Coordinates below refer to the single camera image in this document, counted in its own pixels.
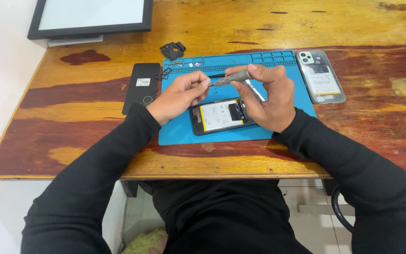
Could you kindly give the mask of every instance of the white screen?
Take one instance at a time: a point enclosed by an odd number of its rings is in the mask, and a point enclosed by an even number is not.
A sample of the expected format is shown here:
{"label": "white screen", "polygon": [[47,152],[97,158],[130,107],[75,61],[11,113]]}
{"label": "white screen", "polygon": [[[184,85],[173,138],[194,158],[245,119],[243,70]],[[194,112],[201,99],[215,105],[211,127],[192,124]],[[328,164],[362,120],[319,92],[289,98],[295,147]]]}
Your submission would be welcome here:
{"label": "white screen", "polygon": [[39,30],[141,23],[144,0],[47,0]]}

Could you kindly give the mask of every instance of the black phone back cover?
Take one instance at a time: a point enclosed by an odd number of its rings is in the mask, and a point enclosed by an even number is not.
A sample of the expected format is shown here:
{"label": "black phone back cover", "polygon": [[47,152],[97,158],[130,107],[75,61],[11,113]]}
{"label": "black phone back cover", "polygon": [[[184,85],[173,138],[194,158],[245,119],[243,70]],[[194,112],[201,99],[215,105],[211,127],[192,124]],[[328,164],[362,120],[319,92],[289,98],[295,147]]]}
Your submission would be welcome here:
{"label": "black phone back cover", "polygon": [[159,63],[134,64],[122,114],[127,115],[133,103],[146,107],[155,99],[160,68]]}

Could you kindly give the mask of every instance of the disassembled smartphone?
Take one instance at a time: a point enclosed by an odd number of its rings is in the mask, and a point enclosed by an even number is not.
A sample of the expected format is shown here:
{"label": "disassembled smartphone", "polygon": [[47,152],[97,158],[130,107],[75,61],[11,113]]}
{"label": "disassembled smartphone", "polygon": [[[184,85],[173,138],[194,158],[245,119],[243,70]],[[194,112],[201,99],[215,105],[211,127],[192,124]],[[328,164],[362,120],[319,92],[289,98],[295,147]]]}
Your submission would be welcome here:
{"label": "disassembled smartphone", "polygon": [[241,97],[195,105],[189,113],[196,136],[256,124],[248,116]]}
{"label": "disassembled smartphone", "polygon": [[346,101],[341,84],[339,84],[324,51],[297,52],[296,59],[314,104],[343,103]]}

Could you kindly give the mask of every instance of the black phone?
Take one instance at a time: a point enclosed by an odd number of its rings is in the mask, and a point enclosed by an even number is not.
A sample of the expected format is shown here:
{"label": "black phone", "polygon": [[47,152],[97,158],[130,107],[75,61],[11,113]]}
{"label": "black phone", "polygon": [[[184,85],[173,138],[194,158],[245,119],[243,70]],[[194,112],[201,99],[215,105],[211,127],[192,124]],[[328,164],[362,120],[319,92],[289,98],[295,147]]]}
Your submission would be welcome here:
{"label": "black phone", "polygon": [[196,136],[256,124],[247,114],[241,97],[195,105],[189,107],[189,113]]}

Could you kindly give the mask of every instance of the wood grain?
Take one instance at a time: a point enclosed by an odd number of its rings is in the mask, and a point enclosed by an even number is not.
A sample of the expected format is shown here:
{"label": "wood grain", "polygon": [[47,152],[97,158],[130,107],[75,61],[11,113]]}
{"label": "wood grain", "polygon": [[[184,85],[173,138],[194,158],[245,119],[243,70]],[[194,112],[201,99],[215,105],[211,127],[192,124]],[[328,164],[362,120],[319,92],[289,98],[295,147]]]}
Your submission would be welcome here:
{"label": "wood grain", "polygon": [[[406,170],[406,1],[394,5],[155,1],[152,32],[108,35],[100,43],[47,50],[0,140],[0,179],[57,175],[121,123],[133,65],[161,62],[159,47],[172,41],[186,46],[184,56],[324,50],[347,101],[315,106],[318,118]],[[223,9],[233,11],[222,14]],[[271,140],[159,146],[155,137],[122,176],[252,177],[329,175]]]}

